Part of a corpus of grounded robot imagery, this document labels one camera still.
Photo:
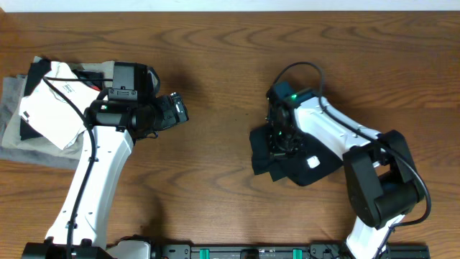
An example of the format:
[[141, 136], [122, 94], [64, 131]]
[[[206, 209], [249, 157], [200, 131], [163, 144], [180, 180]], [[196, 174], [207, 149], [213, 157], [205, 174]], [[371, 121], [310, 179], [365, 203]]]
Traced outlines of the black t-shirt with logo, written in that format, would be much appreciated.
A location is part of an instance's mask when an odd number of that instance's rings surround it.
[[273, 142], [274, 130], [268, 124], [249, 135], [254, 175], [269, 173], [273, 181], [289, 178], [299, 186], [310, 185], [338, 170], [342, 159], [322, 142], [306, 135], [292, 151], [282, 151]]

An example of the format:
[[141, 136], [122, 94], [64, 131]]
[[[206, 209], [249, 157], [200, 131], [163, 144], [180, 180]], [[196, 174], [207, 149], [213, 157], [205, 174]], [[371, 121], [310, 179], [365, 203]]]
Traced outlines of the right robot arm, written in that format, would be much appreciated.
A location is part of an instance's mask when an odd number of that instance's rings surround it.
[[278, 86], [267, 92], [267, 122], [251, 132], [252, 167], [273, 181], [308, 186], [343, 169], [356, 214], [343, 246], [310, 247], [311, 258], [427, 258], [425, 247], [388, 245], [405, 216], [430, 201], [405, 138], [369, 129], [346, 117], [314, 91]]

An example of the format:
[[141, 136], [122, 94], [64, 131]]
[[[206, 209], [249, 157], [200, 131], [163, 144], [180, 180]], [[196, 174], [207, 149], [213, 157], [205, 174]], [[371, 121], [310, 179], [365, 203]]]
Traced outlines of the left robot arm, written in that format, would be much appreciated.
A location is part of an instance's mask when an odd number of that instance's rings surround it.
[[109, 94], [86, 110], [89, 129], [68, 195], [43, 242], [28, 242], [23, 258], [158, 258], [148, 239], [132, 236], [107, 245], [109, 212], [119, 176], [137, 140], [188, 121], [178, 93], [138, 98]]

